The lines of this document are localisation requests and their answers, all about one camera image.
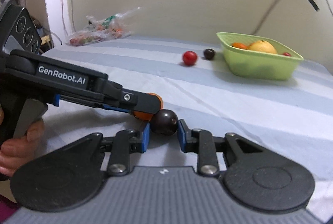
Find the plastic bag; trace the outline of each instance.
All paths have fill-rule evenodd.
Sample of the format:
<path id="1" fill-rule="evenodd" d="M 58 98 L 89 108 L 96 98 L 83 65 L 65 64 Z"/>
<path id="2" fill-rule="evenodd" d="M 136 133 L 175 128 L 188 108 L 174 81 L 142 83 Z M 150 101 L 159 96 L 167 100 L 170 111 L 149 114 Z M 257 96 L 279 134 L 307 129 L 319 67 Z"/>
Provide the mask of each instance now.
<path id="1" fill-rule="evenodd" d="M 69 44 L 72 46 L 82 46 L 129 36 L 130 31 L 127 30 L 124 19 L 133 15 L 138 9 L 123 14 L 115 14 L 99 21 L 92 16 L 87 16 L 89 25 L 81 31 L 72 33 L 69 36 Z"/>

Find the human hand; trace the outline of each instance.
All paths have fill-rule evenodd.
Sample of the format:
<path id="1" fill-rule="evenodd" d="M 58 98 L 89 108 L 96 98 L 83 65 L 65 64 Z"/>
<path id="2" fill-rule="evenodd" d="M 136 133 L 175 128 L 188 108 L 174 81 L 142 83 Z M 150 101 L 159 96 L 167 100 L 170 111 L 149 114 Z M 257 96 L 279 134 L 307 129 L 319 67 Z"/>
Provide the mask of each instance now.
<path id="1" fill-rule="evenodd" d="M 0 124 L 4 116 L 0 109 Z M 0 148 L 0 173 L 11 177 L 19 167 L 33 160 L 43 134 L 44 122 L 40 120 L 31 124 L 22 138 L 6 140 Z"/>

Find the cherry tomato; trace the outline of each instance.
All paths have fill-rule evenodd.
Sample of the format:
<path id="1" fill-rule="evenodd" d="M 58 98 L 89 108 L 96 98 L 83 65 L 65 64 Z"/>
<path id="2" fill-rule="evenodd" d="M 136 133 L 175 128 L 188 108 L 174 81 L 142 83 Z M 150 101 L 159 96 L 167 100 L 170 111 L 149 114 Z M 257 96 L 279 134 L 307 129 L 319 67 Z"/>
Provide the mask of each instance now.
<path id="1" fill-rule="evenodd" d="M 183 54 L 183 62 L 187 65 L 187 66 L 192 66 L 196 63 L 198 59 L 198 55 L 193 52 L 193 51 L 186 51 Z"/>

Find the metal screw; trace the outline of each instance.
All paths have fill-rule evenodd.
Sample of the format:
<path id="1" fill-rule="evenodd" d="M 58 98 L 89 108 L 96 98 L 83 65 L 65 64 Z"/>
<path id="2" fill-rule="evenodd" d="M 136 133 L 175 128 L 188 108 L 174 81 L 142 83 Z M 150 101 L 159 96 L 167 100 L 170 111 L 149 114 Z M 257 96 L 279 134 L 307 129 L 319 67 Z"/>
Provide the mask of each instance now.
<path id="1" fill-rule="evenodd" d="M 217 168 L 213 165 L 204 165 L 201 167 L 200 171 L 204 174 L 214 174 L 217 172 Z"/>
<path id="2" fill-rule="evenodd" d="M 124 100 L 129 101 L 130 100 L 130 95 L 129 94 L 124 95 Z"/>
<path id="3" fill-rule="evenodd" d="M 113 173 L 122 173 L 126 170 L 126 167 L 123 164 L 112 164 L 109 167 L 109 171 Z"/>

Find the striped bedsheet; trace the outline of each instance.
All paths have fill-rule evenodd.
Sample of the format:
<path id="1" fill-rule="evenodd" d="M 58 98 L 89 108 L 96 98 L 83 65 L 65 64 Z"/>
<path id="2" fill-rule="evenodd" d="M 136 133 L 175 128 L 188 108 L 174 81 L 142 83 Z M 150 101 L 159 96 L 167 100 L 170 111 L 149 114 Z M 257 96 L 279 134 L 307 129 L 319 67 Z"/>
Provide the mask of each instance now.
<path id="1" fill-rule="evenodd" d="M 192 50 L 202 55 L 220 45 L 129 37 L 82 47 L 62 45 L 44 56 L 109 75 L 125 88 L 154 92 L 190 128 L 215 136 L 235 132 L 304 165 L 316 179 L 309 210 L 323 221 L 333 214 L 333 76 L 320 64 L 304 61 L 289 81 L 246 79 L 233 75 L 221 53 L 193 67 L 181 64 Z M 39 154 L 92 132 L 113 136 L 136 128 L 124 113 L 61 101 L 44 115 L 46 136 Z M 196 155 L 183 154 L 177 138 L 152 136 L 147 153 L 132 155 L 133 165 L 196 167 Z M 225 169 L 219 156 L 220 168 Z"/>

